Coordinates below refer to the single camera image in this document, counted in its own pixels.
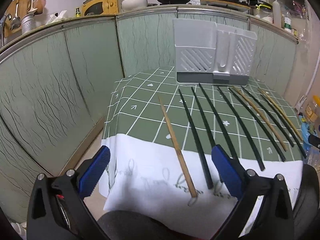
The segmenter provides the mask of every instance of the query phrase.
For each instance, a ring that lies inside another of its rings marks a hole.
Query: yellow microwave
[[[92,0],[82,6],[81,13],[87,15],[117,14],[117,0]]]

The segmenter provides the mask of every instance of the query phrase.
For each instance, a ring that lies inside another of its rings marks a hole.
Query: metal screw
[[[75,174],[75,170],[73,170],[73,169],[67,171],[67,176],[68,176],[68,177],[71,177],[71,176],[73,176],[74,174]]]
[[[256,172],[254,170],[251,170],[251,169],[248,169],[247,170],[247,174],[250,176],[250,177],[253,177],[256,175]]]
[[[284,180],[284,176],[281,175],[281,174],[277,174],[277,179],[278,179],[278,180]]]
[[[39,179],[39,180],[43,180],[43,179],[44,179],[44,174],[43,174],[43,173],[40,173],[40,174],[38,175],[38,179]]]

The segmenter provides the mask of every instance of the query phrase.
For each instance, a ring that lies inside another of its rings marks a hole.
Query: faucet
[[[7,20],[7,18],[9,18],[9,21],[11,20],[11,14],[5,14],[1,20],[0,20],[0,36],[1,36],[1,45],[0,48],[2,48],[4,46],[4,25],[5,25],[5,21]]]

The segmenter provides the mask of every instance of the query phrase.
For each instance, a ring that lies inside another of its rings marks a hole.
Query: floor
[[[78,162],[76,169],[80,166],[80,164],[87,159],[92,158],[97,151],[101,147],[101,138],[102,138],[102,131],[99,133],[99,135],[95,138],[95,140],[91,143],[89,148],[86,150],[85,154],[82,156],[80,161]],[[99,193],[99,185],[97,184],[95,189],[93,190],[90,197],[86,197],[84,199],[84,203],[88,207],[89,211],[95,218],[95,220],[98,220],[104,213],[103,206],[106,202],[106,199],[104,196],[102,196]]]

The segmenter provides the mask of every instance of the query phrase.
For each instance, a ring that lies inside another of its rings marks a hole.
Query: black chopstick
[[[279,146],[277,145],[276,141],[274,140],[272,135],[269,133],[268,129],[263,125],[263,123],[259,120],[259,118],[254,114],[254,112],[238,97],[238,95],[231,88],[229,88],[229,91],[234,95],[234,97],[239,101],[239,103],[241,105],[243,105],[245,107],[245,109],[247,109],[247,111],[257,121],[257,123],[260,125],[260,127],[262,128],[262,130],[264,131],[264,133],[269,138],[269,140],[271,141],[272,145],[274,146],[274,148],[278,152],[278,155],[280,156],[281,160],[284,162],[285,161],[285,157],[284,157],[282,151],[280,150]]]
[[[252,148],[252,151],[254,153],[254,156],[256,157],[257,159],[257,162],[259,164],[259,167],[260,167],[260,170],[263,171],[265,170],[265,166],[263,164],[263,161],[262,161],[262,158],[259,154],[259,151],[254,143],[254,141],[252,140],[252,137],[248,131],[248,129],[246,128],[246,126],[244,125],[243,121],[241,120],[238,112],[235,110],[235,108],[232,106],[232,104],[230,103],[229,99],[226,97],[226,95],[222,92],[222,90],[220,89],[220,87],[218,87],[218,90],[220,92],[220,94],[222,95],[223,99],[225,100],[225,102],[228,104],[228,106],[230,107],[231,111],[233,112],[233,114],[235,115],[235,117],[237,118],[240,126],[242,127],[242,130],[245,134],[245,136],[247,137],[249,143],[250,143],[250,146]]]
[[[294,132],[291,130],[291,127],[289,126],[289,124],[287,123],[287,121],[282,117],[282,115],[278,112],[278,110],[269,102],[269,100],[267,98],[265,98],[265,96],[263,94],[261,94],[262,98],[268,103],[268,105],[271,107],[271,109],[276,113],[276,115],[279,117],[280,121],[284,124],[284,126],[287,128],[287,130],[289,131],[289,133],[292,135],[292,138],[294,139],[294,141],[296,142],[301,155],[306,158],[306,153],[304,152],[304,149],[302,148],[299,140],[297,139],[296,135],[294,134]]]
[[[210,129],[210,125],[209,125],[209,123],[208,123],[207,118],[205,117],[204,111],[203,111],[203,109],[202,109],[202,106],[201,106],[201,104],[200,104],[200,102],[199,102],[199,99],[198,99],[198,97],[197,97],[197,95],[196,95],[196,92],[194,91],[193,87],[191,87],[191,90],[192,90],[192,93],[193,93],[193,95],[194,95],[194,97],[195,97],[195,100],[196,100],[196,102],[197,102],[197,105],[198,105],[198,108],[199,108],[199,111],[200,111],[200,115],[201,115],[202,121],[203,121],[203,123],[204,123],[204,127],[205,127],[205,129],[206,129],[206,131],[207,131],[211,148],[213,148],[213,147],[215,147],[216,142],[214,141],[214,138],[213,138],[213,136],[212,136],[212,132],[211,132],[211,129]],[[220,174],[219,174],[219,179],[220,179],[220,182],[223,183],[223,179],[221,178]]]
[[[226,139],[226,142],[227,142],[227,144],[228,144],[228,147],[229,147],[229,150],[230,150],[230,153],[231,153],[232,158],[233,158],[234,160],[239,161],[239,158],[238,158],[237,153],[236,153],[236,150],[235,150],[235,148],[234,148],[234,146],[233,146],[233,144],[232,144],[232,141],[231,141],[231,139],[230,139],[230,136],[229,136],[226,128],[224,127],[224,124],[223,124],[223,122],[222,122],[222,120],[221,120],[221,118],[220,118],[217,110],[216,110],[215,107],[213,106],[210,98],[208,97],[207,93],[204,91],[204,88],[202,87],[201,84],[199,84],[199,87],[201,88],[202,93],[204,94],[205,98],[207,99],[207,101],[208,101],[208,103],[209,103],[209,105],[210,105],[210,107],[211,107],[211,109],[212,109],[212,112],[214,113],[214,115],[215,115],[216,118],[217,118],[218,124],[219,124],[220,129],[221,129],[221,131],[222,131],[222,133],[223,133],[224,138]]]
[[[268,111],[268,109],[266,109],[266,107],[260,103],[260,101],[255,98],[247,89],[245,89],[244,87],[241,87],[244,92],[247,93],[247,95],[249,97],[252,97],[254,101],[256,101],[256,103],[270,116],[270,118],[273,120],[273,122],[275,123],[275,125],[280,129],[280,131],[283,133],[283,135],[287,138],[288,142],[290,143],[291,147],[294,147],[294,143],[292,142],[292,140],[290,139],[288,133],[285,132],[285,130],[283,129],[282,125],[277,121],[277,119]]]
[[[210,175],[210,171],[209,171],[209,167],[208,167],[208,164],[207,164],[207,160],[205,159],[205,156],[204,156],[204,151],[203,151],[203,148],[202,148],[198,133],[196,131],[195,124],[194,124],[194,122],[193,122],[193,120],[191,118],[189,109],[187,107],[187,104],[186,104],[183,96],[182,96],[182,93],[181,93],[180,89],[179,89],[179,94],[180,94],[184,109],[186,111],[186,114],[187,114],[187,117],[188,117],[188,120],[189,120],[189,124],[190,124],[190,128],[191,128],[191,131],[192,131],[192,134],[193,134],[193,138],[194,138],[195,143],[196,143],[196,147],[197,147],[198,154],[199,154],[199,157],[200,157],[200,162],[201,162],[202,169],[203,169],[203,172],[204,172],[205,182],[207,183],[208,189],[212,189],[213,188],[212,178],[211,178],[211,175]]]

